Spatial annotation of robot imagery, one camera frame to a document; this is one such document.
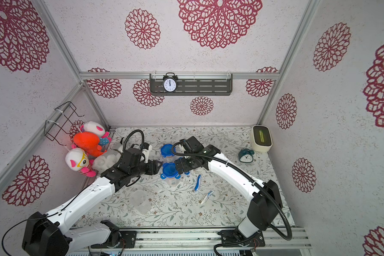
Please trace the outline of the clear plastic container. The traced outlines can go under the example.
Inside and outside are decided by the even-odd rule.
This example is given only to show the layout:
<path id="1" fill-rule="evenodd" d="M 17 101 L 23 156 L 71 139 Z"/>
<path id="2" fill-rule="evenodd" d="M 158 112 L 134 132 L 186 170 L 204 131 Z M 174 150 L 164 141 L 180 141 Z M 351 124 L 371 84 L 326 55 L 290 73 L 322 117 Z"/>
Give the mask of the clear plastic container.
<path id="1" fill-rule="evenodd" d="M 151 203 L 145 191 L 136 190 L 132 193 L 130 203 L 140 214 L 147 214 L 151 210 Z"/>
<path id="2" fill-rule="evenodd" d="M 166 178 L 165 182 L 170 186 L 170 187 L 177 187 L 178 184 L 180 183 L 180 179 L 176 178 Z"/>
<path id="3" fill-rule="evenodd" d="M 174 156 L 167 156 L 163 158 L 164 163 L 173 163 L 174 162 Z"/>

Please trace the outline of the blue container lid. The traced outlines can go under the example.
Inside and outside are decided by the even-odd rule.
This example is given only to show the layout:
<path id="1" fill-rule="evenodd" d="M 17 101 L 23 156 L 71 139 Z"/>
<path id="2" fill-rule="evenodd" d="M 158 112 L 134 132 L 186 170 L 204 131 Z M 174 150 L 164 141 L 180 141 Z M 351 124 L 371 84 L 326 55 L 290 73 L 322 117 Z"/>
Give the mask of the blue container lid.
<path id="1" fill-rule="evenodd" d="M 175 163 L 164 163 L 161 179 L 170 178 L 180 179 L 181 175 L 178 173 Z"/>

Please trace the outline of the blue toothbrush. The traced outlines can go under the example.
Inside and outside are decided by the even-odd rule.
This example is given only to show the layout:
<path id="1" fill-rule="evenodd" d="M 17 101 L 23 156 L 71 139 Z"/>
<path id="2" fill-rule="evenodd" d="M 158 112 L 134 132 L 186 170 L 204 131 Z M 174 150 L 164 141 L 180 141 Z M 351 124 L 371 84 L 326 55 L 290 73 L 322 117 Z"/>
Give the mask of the blue toothbrush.
<path id="1" fill-rule="evenodd" d="M 198 190 L 199 190 L 199 188 L 200 188 L 200 185 L 201 185 L 201 175 L 198 175 L 198 177 L 197 177 L 197 181 L 196 181 L 196 185 L 195 185 L 195 187 L 194 187 L 194 191 L 195 192 L 198 192 Z"/>

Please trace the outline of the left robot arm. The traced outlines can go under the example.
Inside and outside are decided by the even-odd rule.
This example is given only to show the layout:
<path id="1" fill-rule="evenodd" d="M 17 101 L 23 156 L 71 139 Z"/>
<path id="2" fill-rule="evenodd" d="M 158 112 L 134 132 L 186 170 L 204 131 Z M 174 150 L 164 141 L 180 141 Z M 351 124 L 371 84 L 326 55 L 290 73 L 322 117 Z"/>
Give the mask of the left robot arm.
<path id="1" fill-rule="evenodd" d="M 65 256 L 84 247 L 118 246 L 119 228 L 109 220 L 94 227 L 71 230 L 80 217 L 141 175 L 158 174 L 163 163 L 148 160 L 139 149 L 129 148 L 112 167 L 75 197 L 46 214 L 31 215 L 26 223 L 22 248 L 30 256 Z"/>

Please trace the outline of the white small plush dog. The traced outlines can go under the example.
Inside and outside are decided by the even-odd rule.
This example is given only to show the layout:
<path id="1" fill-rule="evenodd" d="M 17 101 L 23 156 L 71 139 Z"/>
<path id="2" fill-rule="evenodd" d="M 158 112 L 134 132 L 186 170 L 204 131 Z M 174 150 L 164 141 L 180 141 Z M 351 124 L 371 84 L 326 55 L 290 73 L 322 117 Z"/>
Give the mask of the white small plush dog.
<path id="1" fill-rule="evenodd" d="M 122 153 L 123 145 L 118 141 L 112 145 L 112 148 L 110 150 L 106 151 L 104 154 L 97 157 L 93 161 L 92 168 L 95 171 L 102 173 L 107 169 L 111 168 L 114 164 L 116 164 L 120 159 Z"/>

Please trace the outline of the wrapped toothbrush lower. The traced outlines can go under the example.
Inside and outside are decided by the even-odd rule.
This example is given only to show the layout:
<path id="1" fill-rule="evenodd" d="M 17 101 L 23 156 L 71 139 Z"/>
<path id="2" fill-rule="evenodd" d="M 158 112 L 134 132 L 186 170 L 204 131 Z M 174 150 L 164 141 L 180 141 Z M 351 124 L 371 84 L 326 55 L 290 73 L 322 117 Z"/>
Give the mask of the wrapped toothbrush lower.
<path id="1" fill-rule="evenodd" d="M 203 205 L 213 194 L 213 191 L 209 191 L 205 197 L 202 199 L 201 204 Z"/>

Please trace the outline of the red plush toy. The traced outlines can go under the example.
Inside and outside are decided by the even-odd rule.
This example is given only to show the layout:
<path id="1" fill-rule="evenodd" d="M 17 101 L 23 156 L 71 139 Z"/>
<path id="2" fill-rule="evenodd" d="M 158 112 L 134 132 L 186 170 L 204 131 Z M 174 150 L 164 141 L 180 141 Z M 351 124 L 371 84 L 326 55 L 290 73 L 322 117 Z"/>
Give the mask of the red plush toy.
<path id="1" fill-rule="evenodd" d="M 102 151 L 102 147 L 99 145 L 100 138 L 91 132 L 80 132 L 73 137 L 74 144 L 83 149 L 87 154 L 93 157 L 99 157 L 106 151 Z"/>

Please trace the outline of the upper white pink plush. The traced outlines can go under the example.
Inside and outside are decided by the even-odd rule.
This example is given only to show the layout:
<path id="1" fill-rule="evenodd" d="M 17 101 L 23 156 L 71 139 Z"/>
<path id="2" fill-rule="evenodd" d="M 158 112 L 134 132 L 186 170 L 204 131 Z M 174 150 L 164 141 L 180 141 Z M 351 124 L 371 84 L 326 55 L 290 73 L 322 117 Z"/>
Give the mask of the upper white pink plush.
<path id="1" fill-rule="evenodd" d="M 80 131 L 93 133 L 99 138 L 107 138 L 109 136 L 109 132 L 106 131 L 101 124 L 96 123 L 94 121 L 89 121 L 81 125 Z"/>

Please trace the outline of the white pink plush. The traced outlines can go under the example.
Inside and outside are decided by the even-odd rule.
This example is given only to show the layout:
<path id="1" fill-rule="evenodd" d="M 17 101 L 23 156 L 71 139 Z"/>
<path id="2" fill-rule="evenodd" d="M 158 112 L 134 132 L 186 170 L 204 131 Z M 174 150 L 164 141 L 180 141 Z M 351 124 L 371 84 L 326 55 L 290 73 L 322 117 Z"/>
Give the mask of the white pink plush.
<path id="1" fill-rule="evenodd" d="M 107 138 L 109 136 L 109 132 L 106 131 L 101 124 L 96 123 L 94 121 L 89 121 L 81 125 L 80 131 L 93 133 L 99 138 Z"/>
<path id="2" fill-rule="evenodd" d="M 81 148 L 71 149 L 65 157 L 68 167 L 87 177 L 95 177 L 96 171 L 92 168 L 94 160 L 89 159 L 86 152 Z"/>

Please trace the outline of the lower white pink plush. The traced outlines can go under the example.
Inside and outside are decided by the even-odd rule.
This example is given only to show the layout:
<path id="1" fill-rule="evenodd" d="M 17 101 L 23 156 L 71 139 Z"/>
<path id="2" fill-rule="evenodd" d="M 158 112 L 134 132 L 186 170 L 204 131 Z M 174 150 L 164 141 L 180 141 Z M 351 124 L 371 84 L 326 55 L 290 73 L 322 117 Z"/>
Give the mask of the lower white pink plush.
<path id="1" fill-rule="evenodd" d="M 95 177 L 96 171 L 92 168 L 94 160 L 89 159 L 86 152 L 81 148 L 71 149 L 65 157 L 68 167 L 87 177 Z"/>

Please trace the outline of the cream box with green window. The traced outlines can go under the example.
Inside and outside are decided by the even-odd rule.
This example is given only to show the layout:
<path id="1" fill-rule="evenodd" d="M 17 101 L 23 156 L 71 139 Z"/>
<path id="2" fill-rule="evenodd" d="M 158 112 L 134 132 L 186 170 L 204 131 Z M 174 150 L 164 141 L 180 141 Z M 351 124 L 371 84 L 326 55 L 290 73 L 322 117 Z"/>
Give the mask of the cream box with green window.
<path id="1" fill-rule="evenodd" d="M 273 145 L 269 128 L 264 125 L 254 125 L 250 132 L 250 143 L 255 152 L 269 152 Z"/>

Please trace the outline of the black alarm clock on shelf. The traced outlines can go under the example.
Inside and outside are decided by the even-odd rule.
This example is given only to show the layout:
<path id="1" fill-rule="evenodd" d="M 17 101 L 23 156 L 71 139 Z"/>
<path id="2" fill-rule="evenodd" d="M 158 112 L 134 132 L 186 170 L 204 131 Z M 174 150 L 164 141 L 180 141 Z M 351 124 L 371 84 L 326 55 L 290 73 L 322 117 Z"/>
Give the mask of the black alarm clock on shelf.
<path id="1" fill-rule="evenodd" d="M 163 76 L 163 88 L 167 93 L 174 93 L 178 88 L 178 76 L 168 72 Z"/>

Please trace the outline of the grey wall shelf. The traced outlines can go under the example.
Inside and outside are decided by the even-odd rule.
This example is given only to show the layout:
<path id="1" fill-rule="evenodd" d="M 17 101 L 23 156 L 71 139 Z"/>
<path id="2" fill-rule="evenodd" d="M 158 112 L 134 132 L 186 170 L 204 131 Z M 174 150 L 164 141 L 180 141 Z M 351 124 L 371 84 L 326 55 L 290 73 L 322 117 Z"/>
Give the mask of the grey wall shelf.
<path id="1" fill-rule="evenodd" d="M 233 75 L 230 73 L 219 79 L 178 76 L 178 88 L 174 93 L 164 90 L 163 76 L 149 75 L 149 91 L 153 96 L 230 96 L 233 90 Z"/>

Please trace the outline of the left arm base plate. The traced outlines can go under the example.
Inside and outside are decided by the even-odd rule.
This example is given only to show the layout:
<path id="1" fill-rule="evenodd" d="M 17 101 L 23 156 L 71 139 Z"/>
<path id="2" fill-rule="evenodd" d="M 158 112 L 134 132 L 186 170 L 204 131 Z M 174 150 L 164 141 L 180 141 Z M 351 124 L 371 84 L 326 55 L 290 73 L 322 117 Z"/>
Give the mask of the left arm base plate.
<path id="1" fill-rule="evenodd" d="M 91 249 L 132 249 L 135 247 L 137 239 L 136 231 L 120 231 L 110 235 L 106 242 L 102 244 L 94 244 Z"/>

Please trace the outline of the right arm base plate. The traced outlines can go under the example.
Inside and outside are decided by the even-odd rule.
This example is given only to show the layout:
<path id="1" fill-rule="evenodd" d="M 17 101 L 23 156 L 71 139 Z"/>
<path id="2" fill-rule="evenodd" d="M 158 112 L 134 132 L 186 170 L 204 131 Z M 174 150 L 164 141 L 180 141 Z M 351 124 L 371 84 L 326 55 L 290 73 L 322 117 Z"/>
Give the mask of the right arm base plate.
<path id="1" fill-rule="evenodd" d="M 221 237 L 223 247 L 264 247 L 266 245 L 260 230 L 249 237 L 245 237 L 238 229 L 224 229 L 217 234 Z"/>

